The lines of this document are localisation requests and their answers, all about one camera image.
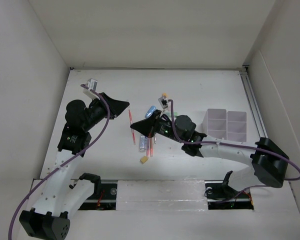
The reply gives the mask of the orange barrel pen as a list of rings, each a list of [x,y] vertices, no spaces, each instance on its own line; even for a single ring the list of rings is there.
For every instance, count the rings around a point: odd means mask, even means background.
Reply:
[[[149,138],[148,141],[149,141],[149,156],[153,157],[154,155],[153,138],[152,137]]]

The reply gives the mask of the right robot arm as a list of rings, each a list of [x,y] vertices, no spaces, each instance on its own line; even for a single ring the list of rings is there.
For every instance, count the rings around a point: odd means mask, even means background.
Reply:
[[[159,110],[148,118],[134,122],[130,128],[152,138],[156,134],[182,144],[181,149],[192,157],[218,158],[245,165],[230,170],[221,184],[221,191],[233,197],[240,190],[252,186],[281,188],[288,168],[288,156],[269,138],[257,142],[235,142],[212,137],[196,131],[196,124],[187,116],[169,119]]]

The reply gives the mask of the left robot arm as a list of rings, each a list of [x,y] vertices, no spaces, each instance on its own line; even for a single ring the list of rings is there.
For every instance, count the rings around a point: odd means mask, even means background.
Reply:
[[[66,106],[66,123],[57,146],[54,169],[43,179],[45,186],[39,199],[19,216],[19,222],[30,237],[64,240],[71,218],[84,201],[101,195],[100,176],[83,173],[74,186],[70,185],[71,179],[86,150],[95,143],[90,129],[103,119],[115,119],[130,104],[104,92],[94,94],[91,99],[89,106],[79,99]]]

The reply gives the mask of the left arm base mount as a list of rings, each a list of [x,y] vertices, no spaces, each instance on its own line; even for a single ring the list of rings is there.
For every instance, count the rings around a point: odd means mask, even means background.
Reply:
[[[79,179],[71,181],[69,188],[72,190],[79,180],[88,180],[94,183],[94,192],[80,206],[80,211],[112,211],[116,210],[118,181],[101,180],[101,177],[92,173],[83,173]]]

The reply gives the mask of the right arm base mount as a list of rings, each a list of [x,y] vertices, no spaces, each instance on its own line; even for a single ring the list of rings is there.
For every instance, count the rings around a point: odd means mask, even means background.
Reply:
[[[204,196],[207,199],[208,210],[254,210],[250,189],[239,193],[229,186],[232,173],[227,172],[222,181],[205,183]]]

